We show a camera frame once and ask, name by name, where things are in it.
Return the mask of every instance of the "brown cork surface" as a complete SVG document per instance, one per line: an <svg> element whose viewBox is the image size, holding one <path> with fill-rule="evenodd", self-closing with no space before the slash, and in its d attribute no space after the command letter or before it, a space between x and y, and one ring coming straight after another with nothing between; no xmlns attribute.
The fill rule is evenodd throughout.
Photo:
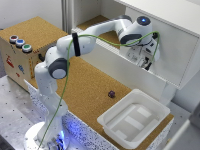
<svg viewBox="0 0 200 150"><path fill-rule="evenodd" d="M35 78L29 82L37 88ZM61 95L65 79L57 80L57 83L57 93ZM108 97L108 92L110 90L116 93L116 97L113 99ZM120 150L124 148L119 146L104 133L102 126L97 122L97 118L130 91L131 89L81 58L72 57L70 59L69 80L63 97L69 110ZM137 150L146 149L172 118L172 115L167 116Z"/></svg>
<svg viewBox="0 0 200 150"><path fill-rule="evenodd" d="M66 36L67 33L42 18L35 17L0 31L0 37L7 42L12 35L17 35L19 39L25 40L26 44L32 46L33 53L36 53L42 47Z"/></svg>
<svg viewBox="0 0 200 150"><path fill-rule="evenodd" d="M88 27L94 25L94 24L98 24L100 22L104 22L104 21L108 21L109 19L104 17L104 16L97 16L89 21L86 21L80 25L78 25L77 27L82 29L82 30L85 30L87 29ZM115 31L111 31L111 32L107 32L107 33L104 33L104 34L101 34L100 35L101 38L104 38L112 43L116 43L116 44L120 44L119 42L119 39L118 39L118 36L116 34Z"/></svg>

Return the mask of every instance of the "plastic tray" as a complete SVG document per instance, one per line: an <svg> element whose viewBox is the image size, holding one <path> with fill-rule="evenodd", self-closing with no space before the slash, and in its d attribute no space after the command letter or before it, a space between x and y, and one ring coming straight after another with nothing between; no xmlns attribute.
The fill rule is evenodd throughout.
<svg viewBox="0 0 200 150"><path fill-rule="evenodd" d="M118 144L135 149L169 113L169 108L135 89L97 120Z"/></svg>

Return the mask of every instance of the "white robotic arm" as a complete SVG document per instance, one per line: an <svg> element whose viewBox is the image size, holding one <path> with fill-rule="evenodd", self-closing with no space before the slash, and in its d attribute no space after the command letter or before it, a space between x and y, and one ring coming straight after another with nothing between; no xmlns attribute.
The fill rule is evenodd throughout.
<svg viewBox="0 0 200 150"><path fill-rule="evenodd" d="M124 15L91 26L85 31L79 33L78 36L85 34L99 36L102 33L113 30L116 31L121 44L128 44L152 32L152 23L149 18L144 16L138 17L137 20L132 23L131 18ZM72 35L60 38L57 41L57 45L47 51L45 61L39 63L35 67L35 78L38 84L38 96L49 111L48 115L46 116L44 126L38 132L37 137L35 137L35 140L38 142L42 141L43 135L58 107L60 97L56 94L56 79L62 79L67 75L67 61L69 61L67 58L71 58L76 55L77 51L75 49L77 49L77 46L79 47L78 53L84 55L90 53L96 44L95 37L80 37L71 45L68 56L67 50L72 39L75 39L72 37ZM145 50L147 50L149 54L153 55L156 41L152 38L152 35L149 35L129 46L131 47L134 45L146 47ZM159 58L159 55L159 50L157 49L155 60ZM61 106L49 130L47 131L45 138L43 139L43 147L48 147L48 144L51 143L57 135L61 134L61 131L63 130L61 123L62 116L65 115L67 111L68 107L64 100L62 100Z"/></svg>

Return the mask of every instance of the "cable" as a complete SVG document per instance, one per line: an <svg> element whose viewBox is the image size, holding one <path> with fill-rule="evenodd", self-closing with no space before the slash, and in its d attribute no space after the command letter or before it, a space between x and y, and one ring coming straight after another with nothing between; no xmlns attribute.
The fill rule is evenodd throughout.
<svg viewBox="0 0 200 150"><path fill-rule="evenodd" d="M98 37L98 36L95 36L95 35L90 35L90 34L79 35L78 37L91 36L91 37L98 38L98 39L100 39L100 40L102 40L102 41L104 41L104 42L106 42L106 43L108 43L108 44L111 44L111 45L115 45L115 46L128 46L128 45L134 44L134 43L136 43L136 42L142 40L143 38L145 38L145 37L147 37L147 36L149 36L149 35L151 35L151 34L153 34L153 33L157 33L157 34L158 34L158 40L157 40L156 48L155 48L153 57L152 57L152 59L151 59L151 63L153 63L153 60L154 60L154 57L155 57L155 54L156 54L156 51L157 51L157 48L158 48L159 38L160 38L160 34L159 34L159 32L157 32L157 31L148 33L147 35L145 35L145 36L143 36L143 37L141 37L141 38L139 38L139 39L133 41L132 43L128 43L128 44L115 44L115 43L112 43L112 42L110 42L110 41L107 41L107 40L105 40L105 39L103 39L103 38L101 38L101 37ZM44 138L45 138L45 136L46 136L46 133L47 133L47 131L49 130L49 127L51 126L51 123L53 122L53 120L54 120L54 118L55 118L55 116L56 116L56 114L57 114L57 112L58 112L58 110L59 110L59 108L60 108L60 104L61 104L61 102L62 102L63 95L64 95L64 93L65 93L65 89L66 89L67 81L68 81L68 76L69 76L69 51L70 51L72 42L73 42L73 39L71 40L71 42L70 42L70 44L69 44L69 47L67 48L67 49L68 49L68 50L67 50L67 51L68 51L68 54L67 54L67 60L68 60L68 61L67 61L67 73L68 73L68 74L67 74L67 77L66 77L64 89L63 89L62 95L61 95L61 97L60 97L60 101L59 101L58 107L57 107L57 109L56 109L56 112L55 112L55 114L53 115L53 118L51 119L51 121L50 121L50 123L49 123L49 125L48 125L48 127L47 127L47 129L46 129L46 131L45 131L45 133L44 133L44 136L43 136L43 138L42 138L42 141L40 142L40 145L39 145L39 147L38 147L38 150L40 149L40 147L41 147L41 145L42 145L42 143L43 143L43 141L44 141Z"/></svg>

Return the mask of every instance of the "floor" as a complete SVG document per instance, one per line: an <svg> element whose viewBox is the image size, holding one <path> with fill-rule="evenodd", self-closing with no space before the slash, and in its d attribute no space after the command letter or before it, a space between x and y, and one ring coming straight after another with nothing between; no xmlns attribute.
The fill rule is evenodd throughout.
<svg viewBox="0 0 200 150"><path fill-rule="evenodd" d="M2 60L1 52L0 52L0 78L5 76L5 75L6 75L6 72L5 72L5 69L4 69L3 60Z"/></svg>

